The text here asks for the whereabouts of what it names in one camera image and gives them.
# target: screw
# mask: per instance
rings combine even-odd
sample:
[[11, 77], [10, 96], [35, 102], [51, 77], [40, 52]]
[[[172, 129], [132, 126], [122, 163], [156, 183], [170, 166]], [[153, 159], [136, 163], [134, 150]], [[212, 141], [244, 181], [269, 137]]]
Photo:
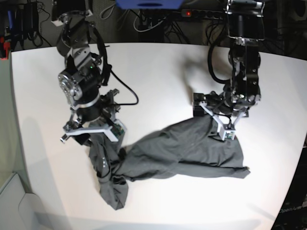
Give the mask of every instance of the screw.
[[62, 136], [60, 138], [60, 141], [62, 141], [62, 143], [65, 144], [65, 141], [68, 140], [68, 139], [69, 139], [69, 137], [65, 134], [64, 136]]
[[254, 101], [255, 100], [255, 96], [254, 95], [251, 95], [249, 98], [248, 98], [248, 101], [249, 102], [252, 102], [252, 101]]

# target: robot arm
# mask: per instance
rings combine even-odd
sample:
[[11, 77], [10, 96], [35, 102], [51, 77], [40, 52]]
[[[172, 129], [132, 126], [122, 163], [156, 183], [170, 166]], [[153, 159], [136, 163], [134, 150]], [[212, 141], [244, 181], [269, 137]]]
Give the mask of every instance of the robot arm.
[[[235, 138], [235, 125], [240, 118], [248, 116], [249, 109], [261, 99], [258, 43], [264, 40], [264, 6], [264, 0], [228, 0], [227, 36], [231, 41], [228, 59], [233, 67], [232, 76], [229, 80], [218, 79], [212, 67], [213, 49], [223, 40], [225, 34], [222, 33], [210, 47], [208, 67], [213, 79], [225, 85], [224, 91], [220, 95], [215, 92], [208, 95], [194, 94], [194, 115], [201, 108], [215, 120], [218, 115], [229, 117], [228, 125], [216, 120], [221, 127], [219, 134], [222, 140]], [[234, 123], [231, 122], [232, 116], [236, 117]]]
[[[84, 3], [82, 0], [73, 0], [73, 4], [56, 1], [53, 8], [53, 16], [57, 15], [54, 23], [63, 25], [57, 49], [65, 57], [65, 69], [58, 76], [59, 85], [71, 107], [71, 117], [63, 127], [65, 135], [61, 141], [65, 142], [73, 137], [81, 145], [90, 145], [91, 133], [104, 133], [110, 141], [117, 142], [125, 131], [125, 127], [115, 116], [120, 106], [114, 102], [114, 96], [119, 91], [113, 90], [106, 95], [99, 93], [101, 86], [107, 86], [112, 66], [108, 64], [106, 47], [95, 24], [85, 20], [91, 15], [91, 11], [85, 10], [81, 2]], [[89, 43], [93, 38], [97, 41], [99, 54], [90, 50]], [[83, 127], [94, 121], [99, 121], [102, 125]]]

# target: gray garment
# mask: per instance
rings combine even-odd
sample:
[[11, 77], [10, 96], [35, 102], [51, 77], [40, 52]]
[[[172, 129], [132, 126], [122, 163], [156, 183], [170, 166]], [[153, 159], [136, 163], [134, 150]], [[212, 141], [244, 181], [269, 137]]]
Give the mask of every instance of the gray garment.
[[120, 151], [123, 136], [119, 143], [111, 143], [102, 134], [91, 135], [90, 158], [101, 196], [119, 209], [127, 198], [126, 180], [165, 179], [176, 174], [245, 178], [249, 171], [243, 167], [238, 140], [221, 141], [216, 130], [210, 116], [195, 117], [142, 138], [126, 155]]

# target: white table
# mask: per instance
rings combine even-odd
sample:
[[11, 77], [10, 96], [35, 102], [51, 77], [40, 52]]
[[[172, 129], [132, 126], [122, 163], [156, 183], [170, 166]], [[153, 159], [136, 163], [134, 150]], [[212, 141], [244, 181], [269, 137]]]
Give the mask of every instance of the white table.
[[[122, 107], [124, 145], [192, 117], [194, 92], [222, 92], [207, 71], [208, 47], [170, 44], [110, 44], [114, 72], [139, 95], [140, 104]], [[230, 76], [228, 49], [217, 48], [218, 77]], [[70, 116], [58, 84], [64, 60], [56, 48], [12, 55], [14, 90], [26, 165], [33, 191], [59, 230], [228, 229], [269, 230], [294, 175], [307, 132], [307, 63], [261, 54], [262, 101], [237, 125], [244, 180], [177, 175], [129, 183], [126, 206], [114, 211], [99, 194], [88, 149], [59, 138]], [[133, 95], [111, 77], [118, 103]]]

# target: power strip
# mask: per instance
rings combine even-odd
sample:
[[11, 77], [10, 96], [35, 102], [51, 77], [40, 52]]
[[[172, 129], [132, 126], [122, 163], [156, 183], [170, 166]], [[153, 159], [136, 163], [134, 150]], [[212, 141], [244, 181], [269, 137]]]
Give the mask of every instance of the power strip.
[[184, 18], [223, 19], [225, 12], [183, 9], [181, 16]]

